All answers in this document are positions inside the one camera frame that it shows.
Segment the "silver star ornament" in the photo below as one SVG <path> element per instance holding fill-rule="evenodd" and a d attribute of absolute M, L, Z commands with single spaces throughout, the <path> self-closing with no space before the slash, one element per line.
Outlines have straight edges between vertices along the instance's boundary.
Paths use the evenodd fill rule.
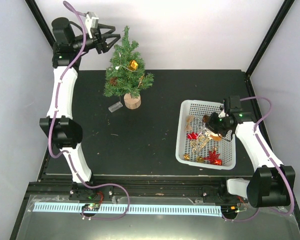
<path fill-rule="evenodd" d="M 205 126 L 202 126 L 200 128 L 200 132 L 199 135 L 203 135 L 205 137 L 209 137 L 210 135 L 213 135 L 214 133 L 212 131 L 210 131 L 208 128 L 206 128 Z"/>

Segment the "white ball string lights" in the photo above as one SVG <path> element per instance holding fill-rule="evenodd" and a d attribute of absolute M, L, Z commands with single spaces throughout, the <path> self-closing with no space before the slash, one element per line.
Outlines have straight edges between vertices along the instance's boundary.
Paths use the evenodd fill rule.
<path fill-rule="evenodd" d="M 136 71 L 129 70 L 129 63 L 130 63 L 131 60 L 127 64 L 124 64 L 122 62 L 122 54 L 120 52 L 118 52 L 118 57 L 119 57 L 119 64 L 114 65 L 113 63 L 111 63 L 111 65 L 107 68 L 107 70 L 118 71 L 120 68 L 123 68 L 127 71 L 130 71 L 130 72 L 138 72 L 139 71 L 138 69 Z"/>

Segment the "white perforated plastic basket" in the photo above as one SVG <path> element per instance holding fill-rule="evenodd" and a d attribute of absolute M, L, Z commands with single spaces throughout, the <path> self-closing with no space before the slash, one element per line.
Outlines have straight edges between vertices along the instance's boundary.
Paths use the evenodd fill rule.
<path fill-rule="evenodd" d="M 236 141 L 229 131 L 226 136 L 213 133 L 204 118 L 221 113 L 222 104 L 202 100 L 181 103 L 175 158 L 185 165 L 214 170 L 231 170 L 236 165 Z"/>

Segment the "gold gift box ornament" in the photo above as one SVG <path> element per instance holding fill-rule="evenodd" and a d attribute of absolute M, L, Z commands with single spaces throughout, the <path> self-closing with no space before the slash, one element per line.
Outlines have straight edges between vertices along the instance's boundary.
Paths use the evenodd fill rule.
<path fill-rule="evenodd" d="M 128 65 L 129 70 L 136 71 L 138 69 L 138 67 L 139 67 L 139 64 L 137 63 L 136 60 L 133 59 L 129 62 L 129 65 Z"/>

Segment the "small green christmas tree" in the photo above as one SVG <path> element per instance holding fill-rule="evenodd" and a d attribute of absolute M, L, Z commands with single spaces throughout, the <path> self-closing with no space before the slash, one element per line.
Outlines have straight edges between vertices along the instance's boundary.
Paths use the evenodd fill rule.
<path fill-rule="evenodd" d="M 130 110 L 141 106 L 141 91 L 153 86 L 154 75 L 146 72 L 146 64 L 137 51 L 139 43 L 130 40 L 130 27 L 125 26 L 120 44 L 114 45 L 110 66 L 105 72 L 103 95 L 123 96 L 124 105 Z"/>

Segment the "brown berry twig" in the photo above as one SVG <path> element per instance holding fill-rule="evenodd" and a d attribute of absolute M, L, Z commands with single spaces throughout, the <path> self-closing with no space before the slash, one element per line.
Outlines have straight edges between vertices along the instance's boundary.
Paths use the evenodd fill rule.
<path fill-rule="evenodd" d="M 145 74 L 143 74 L 140 78 L 139 78 L 139 83 L 137 88 L 139 88 L 142 85 L 143 79 L 145 78 Z"/>

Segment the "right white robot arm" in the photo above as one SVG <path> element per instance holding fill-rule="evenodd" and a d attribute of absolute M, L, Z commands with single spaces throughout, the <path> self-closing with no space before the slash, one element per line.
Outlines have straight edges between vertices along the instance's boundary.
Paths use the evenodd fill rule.
<path fill-rule="evenodd" d="M 289 206 L 294 209 L 295 170 L 276 157 L 259 128 L 263 118 L 256 120 L 252 113 L 245 112 L 242 101 L 239 96 L 225 98 L 221 113 L 212 113 L 206 123 L 207 129 L 220 137 L 227 133 L 236 136 L 254 169 L 251 179 L 230 178 L 218 187 L 218 198 L 228 202 L 236 195 L 246 198 L 254 208 Z"/>

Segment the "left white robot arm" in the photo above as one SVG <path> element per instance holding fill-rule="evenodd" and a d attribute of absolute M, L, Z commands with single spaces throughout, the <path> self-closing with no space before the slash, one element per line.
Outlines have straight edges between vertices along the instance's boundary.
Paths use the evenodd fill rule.
<path fill-rule="evenodd" d="M 120 39 L 115 27 L 99 23 L 97 16 L 85 17 L 82 34 L 76 36 L 66 17 L 52 21 L 53 44 L 52 67 L 54 84 L 50 107 L 39 126 L 48 139 L 48 152 L 52 158 L 64 156 L 72 174 L 73 182 L 82 184 L 79 193 L 87 200 L 98 192 L 92 171 L 82 150 L 83 129 L 74 121 L 72 114 L 73 94 L 82 56 L 95 49 L 98 54 L 108 52 Z"/>

